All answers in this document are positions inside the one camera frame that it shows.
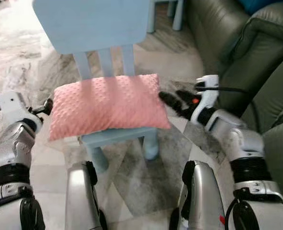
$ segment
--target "silver metal leg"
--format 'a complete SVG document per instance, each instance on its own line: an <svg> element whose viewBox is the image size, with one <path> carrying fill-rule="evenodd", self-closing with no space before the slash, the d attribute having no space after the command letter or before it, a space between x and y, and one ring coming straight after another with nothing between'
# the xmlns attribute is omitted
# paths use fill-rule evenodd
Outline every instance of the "silver metal leg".
<svg viewBox="0 0 283 230"><path fill-rule="evenodd" d="M157 138L157 129L153 132L149 132L143 139L143 152L145 159L153 160L158 156L159 153L159 142Z"/></svg>
<svg viewBox="0 0 283 230"><path fill-rule="evenodd" d="M108 160L105 157L102 149L100 147L91 148L86 146L87 153L91 157L91 160L94 164L94 168L97 173L104 173L108 169Z"/></svg>
<svg viewBox="0 0 283 230"><path fill-rule="evenodd" d="M153 33L154 31L155 31L155 1L151 0L149 4L147 33Z"/></svg>
<svg viewBox="0 0 283 230"><path fill-rule="evenodd" d="M168 10L167 10L167 16L173 17L175 15L176 10L176 2L175 1L169 1L168 3Z"/></svg>
<svg viewBox="0 0 283 230"><path fill-rule="evenodd" d="M96 175L82 161L68 170L65 230L102 229L94 185Z"/></svg>
<svg viewBox="0 0 283 230"><path fill-rule="evenodd" d="M180 30L182 26L182 15L183 15L183 4L184 0L178 0L174 24L172 26L173 30Z"/></svg>

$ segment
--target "chair leg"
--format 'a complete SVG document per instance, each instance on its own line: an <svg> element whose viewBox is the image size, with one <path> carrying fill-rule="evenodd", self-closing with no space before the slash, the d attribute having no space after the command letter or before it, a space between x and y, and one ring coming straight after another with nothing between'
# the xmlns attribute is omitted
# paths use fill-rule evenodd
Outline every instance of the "chair leg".
<svg viewBox="0 0 283 230"><path fill-rule="evenodd" d="M153 33L154 31L155 31L155 1L151 0L149 4L147 33Z"/></svg>
<svg viewBox="0 0 283 230"><path fill-rule="evenodd" d="M108 169L108 160L105 157L102 149L100 147L91 148L87 145L85 146L86 146L88 155L92 159L96 172L104 173Z"/></svg>
<svg viewBox="0 0 283 230"><path fill-rule="evenodd" d="M182 16L183 16L183 4L184 0L178 0L174 24L172 26L173 30L180 30L182 26Z"/></svg>
<svg viewBox="0 0 283 230"><path fill-rule="evenodd" d="M159 142L157 138L157 129L149 132L143 139L143 152L145 159L154 160L159 153Z"/></svg>
<svg viewBox="0 0 283 230"><path fill-rule="evenodd" d="M176 2L175 1L169 1L167 16L170 17L170 18L173 17L175 15L175 9L176 9Z"/></svg>

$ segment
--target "textured pink pillow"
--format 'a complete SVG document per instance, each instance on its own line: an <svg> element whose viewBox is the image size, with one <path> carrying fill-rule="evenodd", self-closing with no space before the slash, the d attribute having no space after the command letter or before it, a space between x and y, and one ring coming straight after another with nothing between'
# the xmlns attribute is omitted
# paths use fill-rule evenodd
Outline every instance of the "textured pink pillow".
<svg viewBox="0 0 283 230"><path fill-rule="evenodd" d="M108 128L170 128L157 74L93 78L54 91L50 140Z"/></svg>

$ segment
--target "black cable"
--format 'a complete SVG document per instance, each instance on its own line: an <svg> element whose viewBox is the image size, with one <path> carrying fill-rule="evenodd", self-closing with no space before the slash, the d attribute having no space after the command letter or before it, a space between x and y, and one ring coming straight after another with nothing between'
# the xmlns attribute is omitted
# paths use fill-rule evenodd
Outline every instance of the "black cable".
<svg viewBox="0 0 283 230"><path fill-rule="evenodd" d="M229 230L229 216L236 203L237 203L237 199L234 198L234 200L231 202L231 204L229 205L227 209L226 215L224 217L224 230Z"/></svg>
<svg viewBox="0 0 283 230"><path fill-rule="evenodd" d="M238 88L228 88L228 87L201 87L201 86L196 86L195 90L198 91L206 91L206 90L213 90L213 91L227 91L227 92L241 92L245 94L250 94L249 92L243 90L243 89L238 89ZM259 133L260 132L260 120L259 120L259 114L257 111L257 106L253 100L251 100L251 108L252 108L252 113L255 119L256 123L256 131Z"/></svg>
<svg viewBox="0 0 283 230"><path fill-rule="evenodd" d="M247 91L245 91L243 89L228 88L228 87L201 87L201 86L196 86L195 89L198 90L198 91L214 90L214 91L242 92L242 93L249 94Z"/></svg>

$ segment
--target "leather sofa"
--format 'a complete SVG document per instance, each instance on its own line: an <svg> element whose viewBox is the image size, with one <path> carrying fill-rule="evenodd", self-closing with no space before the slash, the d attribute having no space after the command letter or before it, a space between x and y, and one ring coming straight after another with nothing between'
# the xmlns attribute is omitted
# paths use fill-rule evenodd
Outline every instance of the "leather sofa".
<svg viewBox="0 0 283 230"><path fill-rule="evenodd" d="M204 63L204 74L219 74L218 106L241 116L283 61L283 2L245 13L237 0L188 0L188 25Z"/></svg>
<svg viewBox="0 0 283 230"><path fill-rule="evenodd" d="M265 159L273 179L283 195L283 62L270 75L248 106L242 119L254 130L263 134Z"/></svg>

